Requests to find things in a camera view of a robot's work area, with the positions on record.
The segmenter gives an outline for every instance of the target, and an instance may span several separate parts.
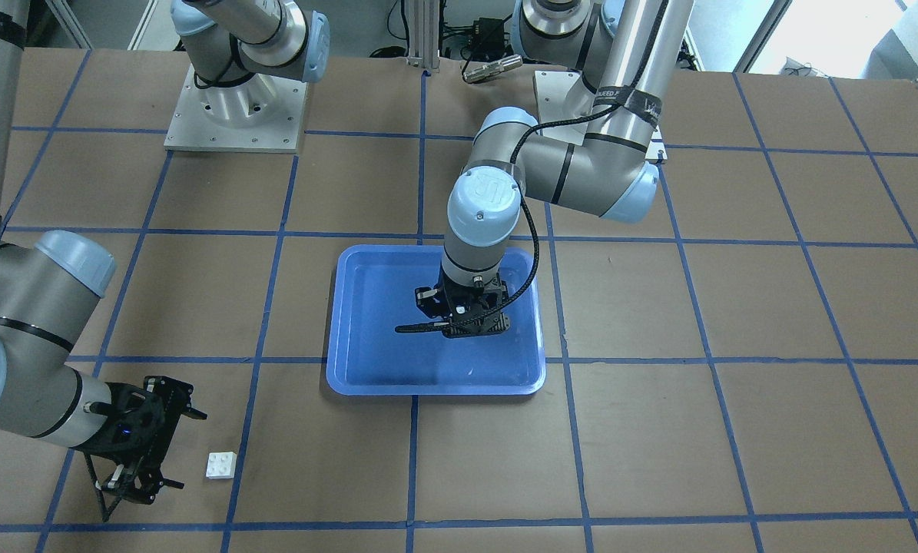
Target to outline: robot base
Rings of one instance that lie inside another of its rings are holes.
[[[568,90],[578,80],[578,73],[572,71],[535,71],[533,72],[533,90],[537,95],[537,115],[540,122],[560,121],[577,115],[567,113],[564,100]],[[544,129],[540,134],[546,137],[581,146],[585,139],[585,129],[588,123],[552,127]],[[663,135],[660,129],[653,131],[653,140],[646,151],[646,160],[652,164],[660,160],[667,160],[667,148],[663,146]]]
[[[308,85],[289,78],[270,77],[277,97],[270,114],[249,127],[226,127],[205,113],[206,95],[195,87],[193,69],[185,75],[175,115],[164,137],[166,150],[252,151],[265,154],[297,154],[302,135]]]

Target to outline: white lego brick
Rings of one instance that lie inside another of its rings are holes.
[[[233,478],[237,469],[237,454],[234,452],[211,452],[206,461],[206,477],[210,480]]]

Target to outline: white block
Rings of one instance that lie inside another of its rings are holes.
[[[206,461],[206,477],[210,480],[233,478],[237,469],[237,454],[234,452],[212,452]]]

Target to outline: blue tray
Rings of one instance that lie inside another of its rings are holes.
[[[394,326],[430,321],[414,288],[438,281],[441,246],[353,246],[336,267],[326,380],[346,396],[520,396],[546,376],[537,283],[505,309],[511,328],[496,336],[447,339],[400,335]],[[532,256],[507,249],[500,276],[510,291]]]

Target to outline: metal base plate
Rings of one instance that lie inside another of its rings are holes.
[[[540,122],[558,121],[565,118],[565,112],[561,106],[568,90],[578,80],[578,73],[572,71],[535,71],[533,72],[533,90],[537,94],[537,115]],[[552,127],[544,129],[540,134],[546,137],[553,137],[560,141],[567,141],[571,144],[581,144],[585,139],[585,127],[588,123],[578,125],[567,125],[564,127]],[[663,146],[663,135],[660,129],[653,131],[653,139],[646,151],[646,160],[653,162],[663,162],[667,160],[667,148]]]
[[[185,75],[175,113],[164,137],[166,150],[256,151],[263,154],[297,154],[300,149],[302,117],[307,84],[289,78],[269,77],[282,102],[279,110],[254,127],[233,129],[217,124],[203,109],[202,91],[192,81],[193,70]]]

